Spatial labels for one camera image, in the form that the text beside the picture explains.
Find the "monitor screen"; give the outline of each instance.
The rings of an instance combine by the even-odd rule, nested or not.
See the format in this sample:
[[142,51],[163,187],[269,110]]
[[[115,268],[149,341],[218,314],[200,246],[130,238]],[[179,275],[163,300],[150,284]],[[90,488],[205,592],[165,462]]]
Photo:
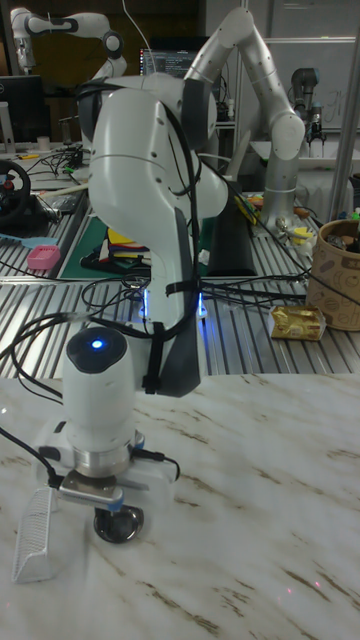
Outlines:
[[[151,50],[155,70],[161,73],[168,73],[175,78],[183,78],[195,60],[198,51],[187,51],[180,49],[179,51],[170,49],[152,49]],[[140,75],[148,76],[154,73],[153,62],[148,49],[140,49]],[[216,101],[220,95],[220,76],[213,84],[212,92]]]
[[0,102],[7,102],[15,142],[50,136],[50,109],[40,76],[0,76]]

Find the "gold package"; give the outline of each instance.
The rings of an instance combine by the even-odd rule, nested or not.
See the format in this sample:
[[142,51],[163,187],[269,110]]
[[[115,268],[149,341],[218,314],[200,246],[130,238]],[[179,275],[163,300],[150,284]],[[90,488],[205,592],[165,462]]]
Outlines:
[[283,340],[320,340],[326,321],[318,307],[273,307],[268,321],[271,338]]

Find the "marble table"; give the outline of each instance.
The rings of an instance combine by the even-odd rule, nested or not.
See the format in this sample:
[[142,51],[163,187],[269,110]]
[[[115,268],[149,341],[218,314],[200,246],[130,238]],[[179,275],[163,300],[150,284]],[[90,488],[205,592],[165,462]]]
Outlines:
[[[1,440],[1,640],[358,640],[360,378],[217,376],[139,395],[147,446],[176,457],[171,509],[112,546],[60,503],[53,580],[11,583],[26,453]],[[27,441],[61,408],[1,380],[0,421]]]

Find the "green cutting mat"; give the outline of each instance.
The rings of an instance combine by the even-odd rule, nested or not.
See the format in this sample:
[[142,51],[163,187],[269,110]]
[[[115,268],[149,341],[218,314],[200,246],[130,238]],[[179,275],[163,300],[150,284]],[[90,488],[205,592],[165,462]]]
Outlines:
[[86,229],[79,244],[72,252],[70,259],[60,278],[97,280],[101,278],[119,277],[117,273],[105,273],[104,271],[97,271],[96,269],[85,269],[80,264],[81,258],[88,256],[95,247],[98,247],[100,244],[102,244],[102,241],[105,237],[106,229],[106,224],[98,220],[98,218],[92,218],[90,220],[88,228]]
[[[199,251],[201,249],[207,249],[210,251],[211,236],[215,224],[215,218],[207,218],[203,220],[202,232],[200,235]],[[95,247],[98,247],[102,243],[107,226],[98,220],[98,218],[92,218],[88,228],[86,229],[79,244],[75,247],[70,259],[61,274],[61,278],[65,279],[89,279],[96,280],[100,278],[119,278],[119,274],[105,273],[104,271],[97,271],[96,269],[85,269],[81,266],[80,260],[84,256],[89,255]],[[199,271],[201,276],[206,276],[206,267],[202,264],[199,265]]]

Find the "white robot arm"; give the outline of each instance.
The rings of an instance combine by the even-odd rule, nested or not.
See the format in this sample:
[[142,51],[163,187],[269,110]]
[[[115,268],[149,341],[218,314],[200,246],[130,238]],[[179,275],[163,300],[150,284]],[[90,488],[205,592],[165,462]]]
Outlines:
[[78,38],[100,38],[108,59],[95,78],[120,77],[126,70],[126,62],[121,55],[123,39],[111,30],[109,20],[100,13],[77,13],[66,18],[51,18],[48,15],[43,18],[28,9],[18,8],[11,11],[11,25],[19,65],[24,73],[31,73],[36,65],[31,38],[55,32],[70,33]]
[[238,7],[230,11],[199,52],[186,77],[212,84],[234,47],[241,54],[269,126],[272,148],[262,220],[276,233],[279,220],[289,227],[293,224],[298,157],[305,128],[290,106],[270,51],[248,10]]
[[[147,509],[154,492],[164,504],[175,480],[176,463],[161,454],[151,462],[134,460],[141,446],[131,416],[134,388],[179,397],[201,380],[205,358],[196,317],[196,224],[194,256],[184,213],[189,196],[192,213],[196,200],[200,209],[210,203],[200,211],[204,216],[220,213],[227,201],[227,185],[207,167],[200,174],[194,150],[214,131],[211,84],[236,45],[271,130],[266,199],[276,228],[275,215],[285,212],[285,205],[287,214],[293,210],[304,125],[290,108],[247,11],[229,14],[185,80],[156,73],[93,80],[79,94],[81,127],[92,141],[90,200],[109,227],[150,249],[149,315],[145,328],[141,322],[119,326],[99,319],[105,326],[85,329],[70,340],[63,427],[47,426],[38,450],[48,458],[50,454],[57,473],[64,476],[59,487],[63,497],[96,505],[100,495],[103,520],[97,520],[96,530],[101,535],[106,529],[105,539],[112,542],[117,525],[109,511],[117,511],[120,525],[123,504]],[[175,192],[179,173],[181,195]],[[114,474],[117,489],[111,498],[106,493],[109,474]]]

